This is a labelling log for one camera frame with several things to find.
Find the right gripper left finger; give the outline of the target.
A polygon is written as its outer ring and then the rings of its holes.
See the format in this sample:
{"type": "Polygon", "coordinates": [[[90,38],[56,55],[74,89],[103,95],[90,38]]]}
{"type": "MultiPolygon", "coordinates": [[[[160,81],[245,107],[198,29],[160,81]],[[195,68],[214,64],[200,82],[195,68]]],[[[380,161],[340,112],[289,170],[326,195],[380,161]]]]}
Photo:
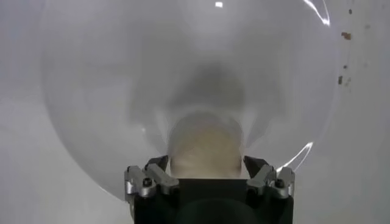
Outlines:
{"type": "Polygon", "coordinates": [[[150,159],[147,164],[129,166],[124,172],[125,201],[130,203],[135,197],[151,198],[160,192],[172,195],[179,191],[179,180],[166,173],[169,156],[150,159]]]}

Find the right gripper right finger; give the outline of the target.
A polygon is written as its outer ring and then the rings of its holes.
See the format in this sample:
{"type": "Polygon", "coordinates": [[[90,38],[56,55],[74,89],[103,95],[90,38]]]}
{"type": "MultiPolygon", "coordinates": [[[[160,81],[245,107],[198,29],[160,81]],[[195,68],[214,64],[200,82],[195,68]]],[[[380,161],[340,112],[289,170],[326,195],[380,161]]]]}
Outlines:
{"type": "Polygon", "coordinates": [[[254,190],[258,196],[269,192],[277,199],[294,196],[295,173],[289,167],[275,169],[264,159],[244,156],[243,162],[249,174],[246,181],[248,189],[254,190]]]}

